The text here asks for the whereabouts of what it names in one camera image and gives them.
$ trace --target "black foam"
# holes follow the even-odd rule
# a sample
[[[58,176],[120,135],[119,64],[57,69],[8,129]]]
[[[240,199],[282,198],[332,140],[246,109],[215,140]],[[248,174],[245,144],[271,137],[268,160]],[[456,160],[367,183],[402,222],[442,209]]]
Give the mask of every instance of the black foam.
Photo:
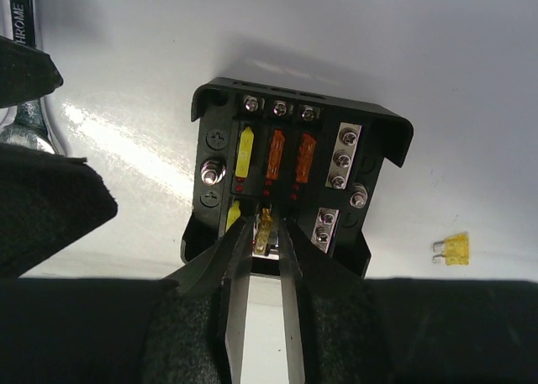
[[[314,247],[297,225],[288,227],[280,237],[280,266],[290,383],[302,381],[298,362],[307,382],[386,382],[390,354],[368,285]]]
[[[170,287],[169,281],[0,280],[0,382],[139,382],[151,314]]]
[[[51,94],[63,84],[45,52],[0,35],[0,108],[12,107]]]
[[[212,296],[170,291],[156,308],[145,342],[142,382],[218,384],[208,321]]]
[[[117,211],[84,159],[0,145],[0,277],[22,275]]]

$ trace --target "nut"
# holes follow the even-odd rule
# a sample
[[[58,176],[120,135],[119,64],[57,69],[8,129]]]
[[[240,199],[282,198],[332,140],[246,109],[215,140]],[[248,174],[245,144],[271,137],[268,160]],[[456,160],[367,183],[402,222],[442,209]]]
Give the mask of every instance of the nut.
[[[207,160],[203,163],[202,170],[200,170],[202,182],[208,187],[221,182],[225,175],[226,167],[217,160]]]
[[[249,113],[254,113],[260,107],[260,104],[258,103],[258,99],[252,96],[245,96],[245,98],[243,99],[243,103],[245,104],[245,109]]]
[[[316,119],[316,112],[309,105],[305,105],[301,113],[301,118],[304,122],[312,122]]]
[[[287,113],[287,105],[284,101],[275,101],[275,105],[273,106],[272,111],[278,117],[283,117]]]
[[[350,204],[353,208],[362,209],[368,202],[367,189],[362,184],[356,184],[353,188],[355,192],[351,195]]]

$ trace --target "loose yellow fuse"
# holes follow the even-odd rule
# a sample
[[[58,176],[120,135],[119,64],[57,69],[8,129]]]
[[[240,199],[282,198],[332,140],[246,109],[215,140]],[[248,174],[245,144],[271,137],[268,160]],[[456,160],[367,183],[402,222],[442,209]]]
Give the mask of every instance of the loose yellow fuse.
[[[239,209],[239,201],[234,201],[232,203],[232,206],[228,209],[228,218],[226,219],[226,231],[230,227],[232,227],[232,224],[235,223],[235,220],[237,220],[241,216],[241,210]]]
[[[251,166],[252,144],[254,143],[254,132],[247,126],[239,141],[239,153],[237,154],[237,166],[235,167],[235,176],[247,178],[249,167]]]
[[[434,264],[444,262],[445,265],[469,265],[469,236],[467,233],[452,235],[433,245],[436,255]]]
[[[272,136],[271,151],[269,152],[269,162],[267,164],[266,178],[269,180],[278,179],[278,169],[280,168],[280,160],[282,159],[282,151],[284,150],[284,134],[281,130],[275,130]]]

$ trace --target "bolt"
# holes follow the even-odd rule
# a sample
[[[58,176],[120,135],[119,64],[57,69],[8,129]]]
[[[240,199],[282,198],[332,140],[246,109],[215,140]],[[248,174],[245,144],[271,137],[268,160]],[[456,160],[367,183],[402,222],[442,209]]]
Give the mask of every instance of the bolt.
[[[225,175],[226,167],[217,160],[207,160],[200,171],[202,182],[209,187],[221,182]]]
[[[254,113],[260,107],[260,104],[258,103],[258,99],[252,96],[245,96],[245,98],[243,99],[243,103],[245,104],[245,109],[249,113]]]
[[[303,109],[303,113],[301,113],[301,118],[305,122],[312,122],[316,119],[316,112],[309,105],[305,105]]]
[[[340,132],[340,141],[346,146],[353,146],[356,143],[358,136],[353,129],[344,129]]]
[[[275,105],[272,108],[272,111],[278,117],[282,117],[282,116],[286,115],[286,113],[287,113],[286,103],[284,101],[275,101]]]
[[[329,176],[329,182],[330,182],[330,185],[334,188],[334,189],[344,189],[345,188],[345,178],[338,174],[337,172],[331,174]]]
[[[324,210],[319,214],[319,221],[325,226],[330,226],[335,222],[335,215],[328,210]]]
[[[228,137],[221,129],[211,129],[205,136],[205,141],[213,150],[222,150],[228,144]]]
[[[367,205],[368,192],[362,184],[356,184],[353,189],[355,192],[351,195],[350,204],[352,207],[362,209]]]
[[[351,164],[351,157],[343,150],[337,151],[333,156],[333,160],[338,167],[348,168]]]
[[[316,241],[322,245],[326,245],[329,242],[329,233],[323,228],[316,229]]]
[[[220,195],[216,191],[207,191],[200,195],[200,202],[203,206],[214,208],[220,203]]]

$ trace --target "black foam padding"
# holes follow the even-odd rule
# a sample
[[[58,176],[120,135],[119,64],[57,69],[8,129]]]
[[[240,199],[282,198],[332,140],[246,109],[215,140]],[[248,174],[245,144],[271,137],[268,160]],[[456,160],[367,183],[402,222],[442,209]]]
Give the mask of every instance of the black foam padding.
[[[299,336],[306,382],[386,382],[392,370],[390,356],[381,319],[364,281],[313,246],[295,224],[289,226],[288,237],[281,235],[280,243],[290,383],[302,382],[296,374],[301,357],[293,343]],[[288,251],[291,243],[295,260]],[[287,256],[298,267],[295,296],[289,291]],[[295,299],[297,312],[289,308]],[[293,329],[295,318],[299,329]]]
[[[151,315],[170,288],[169,281],[0,280],[0,382],[140,382]]]
[[[0,277],[22,275],[116,215],[85,162],[0,145]]]
[[[213,297],[170,291],[155,310],[145,343],[142,382],[219,384],[208,321]]]
[[[364,281],[293,224],[280,244],[290,383],[538,382],[538,284]]]
[[[367,281],[404,382],[538,382],[538,285]]]
[[[0,36],[0,108],[51,94],[63,84],[45,52]]]

